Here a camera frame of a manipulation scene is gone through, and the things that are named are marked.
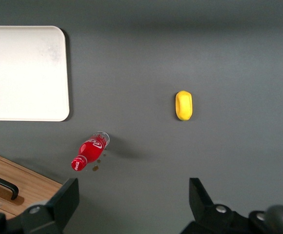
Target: liquid droplet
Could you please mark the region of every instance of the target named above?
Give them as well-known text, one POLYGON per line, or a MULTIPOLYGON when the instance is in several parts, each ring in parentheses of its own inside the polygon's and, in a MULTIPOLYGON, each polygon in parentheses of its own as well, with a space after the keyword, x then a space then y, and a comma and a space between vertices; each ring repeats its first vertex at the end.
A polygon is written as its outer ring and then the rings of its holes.
POLYGON ((93 171, 95 172, 95 171, 97 171, 99 169, 99 167, 97 166, 97 165, 95 165, 94 167, 93 167, 93 171))

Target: metal screw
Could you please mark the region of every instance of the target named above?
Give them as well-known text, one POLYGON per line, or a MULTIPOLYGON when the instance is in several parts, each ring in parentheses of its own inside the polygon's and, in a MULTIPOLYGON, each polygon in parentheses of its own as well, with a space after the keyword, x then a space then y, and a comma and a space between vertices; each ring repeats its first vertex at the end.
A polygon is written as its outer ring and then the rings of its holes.
POLYGON ((37 207, 34 207, 34 208, 30 209, 29 213, 30 214, 35 214, 35 213, 39 212, 39 210, 40 210, 40 207, 37 206, 37 207))
POLYGON ((261 221, 264 221, 264 213, 257 213, 256 214, 256 217, 261 220, 261 221))
POLYGON ((216 207, 216 210, 219 212, 219 213, 226 213, 227 212, 227 209, 224 207, 224 206, 217 206, 216 207))

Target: yellow object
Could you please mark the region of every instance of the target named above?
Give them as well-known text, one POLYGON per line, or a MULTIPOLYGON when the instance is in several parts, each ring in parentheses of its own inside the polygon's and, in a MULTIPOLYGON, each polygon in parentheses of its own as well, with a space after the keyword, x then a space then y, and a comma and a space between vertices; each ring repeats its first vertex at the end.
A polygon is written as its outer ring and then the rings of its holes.
POLYGON ((176 95, 176 114, 180 120, 189 120, 193 113, 191 93, 180 91, 176 95))

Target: wooden drawer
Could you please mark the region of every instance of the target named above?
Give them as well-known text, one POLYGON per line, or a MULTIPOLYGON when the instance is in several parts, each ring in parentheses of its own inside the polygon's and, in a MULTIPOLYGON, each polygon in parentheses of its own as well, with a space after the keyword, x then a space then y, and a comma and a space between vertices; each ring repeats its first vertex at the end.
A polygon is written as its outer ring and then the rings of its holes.
POLYGON ((22 213, 35 202, 49 200, 61 184, 0 157, 0 178, 19 188, 18 197, 11 200, 12 192, 0 186, 0 212, 7 219, 22 213))

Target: white cutting board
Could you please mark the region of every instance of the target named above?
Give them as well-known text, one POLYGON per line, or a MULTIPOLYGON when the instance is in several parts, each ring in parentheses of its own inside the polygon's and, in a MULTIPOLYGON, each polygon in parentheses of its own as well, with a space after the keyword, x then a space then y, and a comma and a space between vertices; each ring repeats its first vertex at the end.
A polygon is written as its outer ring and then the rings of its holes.
POLYGON ((0 120, 69 114, 65 36, 54 26, 0 26, 0 120))

